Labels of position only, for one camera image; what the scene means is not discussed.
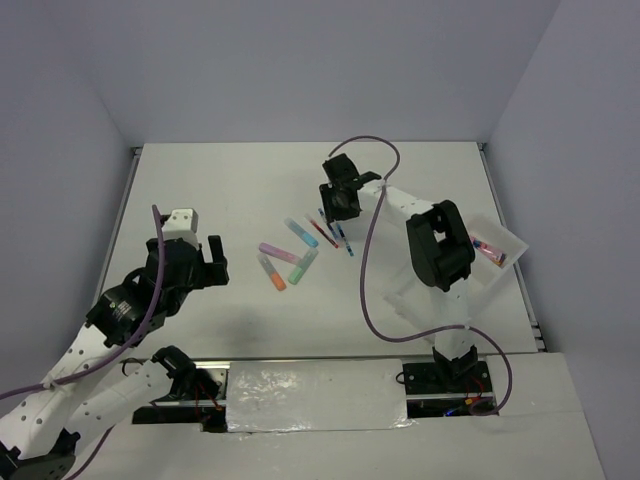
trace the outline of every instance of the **white table surface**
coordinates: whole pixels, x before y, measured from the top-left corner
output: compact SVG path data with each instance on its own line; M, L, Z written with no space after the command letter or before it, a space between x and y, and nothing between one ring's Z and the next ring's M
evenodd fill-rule
M431 201L450 199L462 215L498 214L475 143L398 143L402 154L393 185ZM147 144L136 171L108 266L105 288L143 265L154 235L151 204L161 212L193 207L199 239L222 236L231 281L193 292L180 313L150 335L136 356L174 344L193 358L284 358L430 353L425 342L389 344L367 329L358 299L358 274L370 215L343 222L356 252L333 249L320 238L320 254L298 286L277 292L256 260L265 241L303 254L306 246L284 225L291 216L308 227L305 213L321 205L322 162L333 143ZM359 142L343 149L360 172L384 173L394 161L385 145ZM374 322L389 335L415 330L382 300L390 275L409 258L406 234L379 223L369 258L367 292ZM274 260L286 278L291 266ZM475 319L507 352L535 352L515 276ZM478 339L481 353L491 347Z
M493 358L489 368L501 398L505 369ZM513 397L500 417L425 418L392 430L253 435L123 422L82 479L604 480L564 357L535 353L511 359Z

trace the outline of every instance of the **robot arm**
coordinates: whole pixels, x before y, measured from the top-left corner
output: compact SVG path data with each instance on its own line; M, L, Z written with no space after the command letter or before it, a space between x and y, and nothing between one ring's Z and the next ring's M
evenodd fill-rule
M204 261L194 210L173 210L162 217L162 223L164 281L149 328L133 346L161 328L166 317L177 314L189 292L226 285L229 280L220 237L208 237L212 262ZM75 341L45 377L45 389L29 395L0 419L1 478L48 479L52 471L61 478L72 467L76 453L97 435L149 401L185 388L191 391L196 377L198 384L206 385L207 393L217 394L215 382L175 347L160 350L137 375L93 398L89 396L108 373L106 368L72 383L55 383L55 379L88 370L113 355L136 332L155 289L156 239L147 242L147 250L146 265L104 292L89 311Z
M475 252L455 204L418 199L387 185L373 172L360 175L345 154L327 160L323 168L329 179L320 186L327 221L349 220L361 211L374 211L384 192L379 218L406 232L413 270L403 269L394 282L402 289L403 284L413 281L415 273L424 285L432 287L429 294L437 319L433 326L467 325L467 279ZM433 354L449 379L463 375L477 363L477 351L467 330L436 334Z

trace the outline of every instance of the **red wire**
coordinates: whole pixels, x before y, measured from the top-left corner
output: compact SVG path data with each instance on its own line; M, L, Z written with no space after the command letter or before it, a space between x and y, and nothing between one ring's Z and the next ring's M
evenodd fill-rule
M204 394L209 397L209 400L211 400L211 402L215 405L216 410L218 410L219 412L222 411L222 407L220 405L218 405L218 402L216 402L216 399L213 398L211 395L209 395L209 393L205 390L205 388L202 386L202 383L199 383L198 385L200 385L200 388L202 389L202 391L204 392Z
M480 400L480 398L482 398L482 394L484 393L484 385L476 377L470 377L470 378L476 385L478 385L480 387L480 395L478 395L477 397L475 397L473 399L473 401L476 402L476 401Z
M200 410L198 409L198 387L196 387L196 418L199 423L202 423L202 419L200 418Z

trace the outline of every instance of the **green marker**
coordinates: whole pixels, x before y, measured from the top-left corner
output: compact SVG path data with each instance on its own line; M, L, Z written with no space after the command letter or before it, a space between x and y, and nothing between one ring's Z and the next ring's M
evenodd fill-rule
M304 257L302 257L302 260L298 262L296 268L294 268L293 272L291 272L291 275L289 275L289 283L291 283L292 285L297 285L304 275L304 272L309 269L317 255L318 250L316 250L315 248L310 248L309 250L307 250L307 253L304 254Z

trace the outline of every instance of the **marker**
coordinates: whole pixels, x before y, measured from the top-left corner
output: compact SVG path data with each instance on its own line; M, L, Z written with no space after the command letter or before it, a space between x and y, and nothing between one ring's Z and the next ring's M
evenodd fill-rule
M308 233L304 228L298 225L292 218L286 218L284 220L284 224L289 227L289 230L298 235L298 237L300 237L300 239L310 247L315 248L318 246L318 241L313 238L311 234Z
M299 256L294 255L293 253L289 253L285 250L281 250L277 247L274 247L273 245L269 245L268 243L263 242L258 245L258 250L260 250L262 253L266 253L267 255L271 255L274 258L292 263L294 265L297 265L300 261Z
M333 245L335 248L340 248L340 247L338 247L338 244L336 242L334 242L333 240L331 240L331 237L329 237L329 235L327 235L326 232L324 230L322 230L322 227L320 225L318 225L318 222L316 222L313 218L311 218L311 215L307 214L307 215L304 216L304 218L309 220L309 223L311 225L313 225L315 227L315 229L320 232L320 235L322 235L324 238L326 238L327 241L331 245Z
M307 253L305 253L304 257L302 257L302 260L300 260L300 263L298 263L296 268L293 269L293 272L291 272L291 275L289 275L289 283L291 283L292 285L297 285L302 276L309 269L317 255L318 251L315 248L310 248L309 250L307 250Z
M260 262L260 265L262 265L262 268L264 268L264 271L267 272L267 275L269 275L269 278L271 279L271 283L273 283L278 291L281 292L282 290L287 288L287 285L282 280L280 274L276 271L273 263L271 263L271 260L269 260L269 257L267 257L264 253L259 253L258 261Z
M491 260L493 263L495 263L499 267L502 266L505 259L507 258L506 253L504 253L502 250L500 250L497 247L494 247L492 245L489 245L488 243L478 240L473 235L469 235L469 237L471 238L471 244L479 252L483 253L485 257L487 257L489 260Z
M340 240L340 237L338 237L338 234L336 233L336 231L333 229L333 227L331 226L331 224L329 222L327 222L327 216L324 214L324 212L322 211L321 208L318 209L318 213L320 214L320 216L322 217L322 221L325 223L325 225L327 227L329 227L329 231L331 232L331 235L333 235L333 239L334 240Z
M342 231L342 227L338 222L336 222L336 227L338 228L338 232L340 232L340 236L342 237L342 240L344 241L344 244L347 247L349 256L353 257L353 250L351 250L351 245L349 245L349 240L347 240L347 237L345 236L344 232Z

